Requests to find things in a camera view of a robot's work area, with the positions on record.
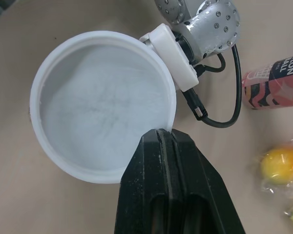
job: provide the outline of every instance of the plastic bag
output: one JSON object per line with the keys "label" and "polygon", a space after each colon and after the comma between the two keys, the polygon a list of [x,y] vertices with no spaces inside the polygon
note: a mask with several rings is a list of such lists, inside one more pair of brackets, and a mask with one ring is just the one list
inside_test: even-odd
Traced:
{"label": "plastic bag", "polygon": [[261,158],[262,190],[275,194],[281,192],[287,207],[284,214],[293,227],[293,139],[269,150]]}
{"label": "plastic bag", "polygon": [[262,190],[282,191],[293,199],[293,139],[269,150],[261,159]]}

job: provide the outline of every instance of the robotic arm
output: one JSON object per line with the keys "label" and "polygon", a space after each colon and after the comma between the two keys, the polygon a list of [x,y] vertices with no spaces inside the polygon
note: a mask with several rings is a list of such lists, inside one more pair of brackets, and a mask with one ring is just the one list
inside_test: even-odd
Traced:
{"label": "robotic arm", "polygon": [[[155,0],[171,28],[161,24],[140,41],[168,67],[197,120],[233,125],[241,108],[241,71],[235,43],[240,17],[229,0]],[[228,122],[208,118],[193,87],[205,71],[221,72],[232,48],[236,106]],[[217,55],[220,68],[197,65]],[[220,175],[185,133],[150,130],[140,140],[121,180],[115,234],[245,234]]]}
{"label": "robotic arm", "polygon": [[[240,16],[230,0],[155,0],[170,27],[161,24],[140,41],[154,50],[167,65],[175,83],[181,89],[197,120],[227,128],[238,119],[241,110],[242,80],[236,42],[240,36]],[[193,90],[205,72],[222,72],[226,62],[222,52],[232,49],[236,71],[236,104],[232,118],[217,122],[208,113]],[[217,55],[220,68],[198,64]]]}

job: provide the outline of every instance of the black cable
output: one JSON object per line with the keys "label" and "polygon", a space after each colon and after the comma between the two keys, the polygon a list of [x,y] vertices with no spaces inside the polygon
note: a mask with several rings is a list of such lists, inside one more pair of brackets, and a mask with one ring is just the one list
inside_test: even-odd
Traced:
{"label": "black cable", "polygon": [[212,120],[208,117],[202,119],[202,121],[212,127],[215,128],[228,128],[232,126],[237,120],[240,115],[241,111],[241,102],[242,102],[242,77],[241,77],[241,66],[240,66],[240,59],[238,54],[238,49],[236,45],[232,47],[232,54],[234,59],[235,65],[235,75],[236,75],[236,98],[235,98],[235,108],[232,115],[232,118],[227,122],[218,122]]}
{"label": "black cable", "polygon": [[222,72],[226,68],[226,61],[222,54],[217,54],[219,60],[220,60],[220,68],[210,67],[206,65],[199,64],[194,67],[194,70],[196,71],[197,77],[200,77],[205,71],[209,72]]}
{"label": "black cable", "polygon": [[226,61],[225,61],[224,57],[222,56],[222,54],[217,54],[217,56],[218,56],[220,63],[221,63],[220,68],[215,68],[215,67],[210,67],[210,66],[204,65],[205,71],[218,73],[218,72],[222,72],[226,68]]}

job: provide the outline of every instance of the white bracket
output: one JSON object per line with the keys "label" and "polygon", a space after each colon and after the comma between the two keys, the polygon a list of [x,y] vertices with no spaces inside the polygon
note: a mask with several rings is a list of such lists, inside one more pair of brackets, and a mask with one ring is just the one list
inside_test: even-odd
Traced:
{"label": "white bracket", "polygon": [[167,25],[162,23],[141,37],[140,41],[145,42],[160,56],[181,91],[184,92],[199,83],[196,71],[189,64],[186,54]]}

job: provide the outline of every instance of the cable connector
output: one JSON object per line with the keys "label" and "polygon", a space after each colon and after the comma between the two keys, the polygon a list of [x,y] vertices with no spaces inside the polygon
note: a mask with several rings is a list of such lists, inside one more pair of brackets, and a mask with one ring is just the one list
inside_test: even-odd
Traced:
{"label": "cable connector", "polygon": [[182,94],[187,100],[188,106],[190,107],[198,121],[201,121],[208,117],[208,113],[199,96],[195,93],[194,89],[189,89],[185,92],[182,92]]}

